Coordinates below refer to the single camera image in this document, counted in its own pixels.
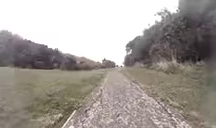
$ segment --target dirt road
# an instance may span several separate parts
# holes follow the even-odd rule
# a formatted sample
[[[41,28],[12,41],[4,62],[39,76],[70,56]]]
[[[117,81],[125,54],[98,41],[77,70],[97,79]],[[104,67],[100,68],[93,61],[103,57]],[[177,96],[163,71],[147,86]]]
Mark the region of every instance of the dirt road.
[[[112,71],[65,128],[190,128],[170,110],[121,73]]]

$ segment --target grass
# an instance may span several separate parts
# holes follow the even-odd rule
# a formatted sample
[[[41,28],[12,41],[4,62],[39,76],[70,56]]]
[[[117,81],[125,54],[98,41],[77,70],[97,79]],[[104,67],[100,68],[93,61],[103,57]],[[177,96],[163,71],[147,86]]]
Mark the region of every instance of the grass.
[[[61,127],[104,74],[0,68],[0,127]]]
[[[167,74],[177,74],[177,73],[190,74],[190,71],[194,71],[193,70],[194,66],[195,65],[192,63],[180,64],[175,59],[173,59],[172,61],[160,61],[157,63],[153,63],[149,68],[155,69],[157,71],[162,71]]]
[[[143,89],[155,99],[174,108],[193,127],[206,127],[203,107],[207,93],[207,73],[203,67],[192,67],[189,73],[167,73],[146,68],[126,68],[123,72],[143,85]]]

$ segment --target treeline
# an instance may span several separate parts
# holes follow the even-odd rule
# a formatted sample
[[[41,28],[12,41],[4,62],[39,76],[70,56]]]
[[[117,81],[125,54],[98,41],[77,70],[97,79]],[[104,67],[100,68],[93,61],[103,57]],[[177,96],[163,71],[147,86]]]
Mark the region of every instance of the treeline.
[[[158,15],[160,21],[126,45],[125,66],[216,60],[216,0],[180,0],[176,13]]]
[[[103,59],[102,62],[102,68],[113,68],[116,67],[117,65],[115,64],[115,62],[111,61],[111,60],[107,60],[107,59]]]
[[[34,43],[4,30],[0,31],[0,66],[62,70],[111,68],[110,65],[84,57],[64,54],[58,49]]]

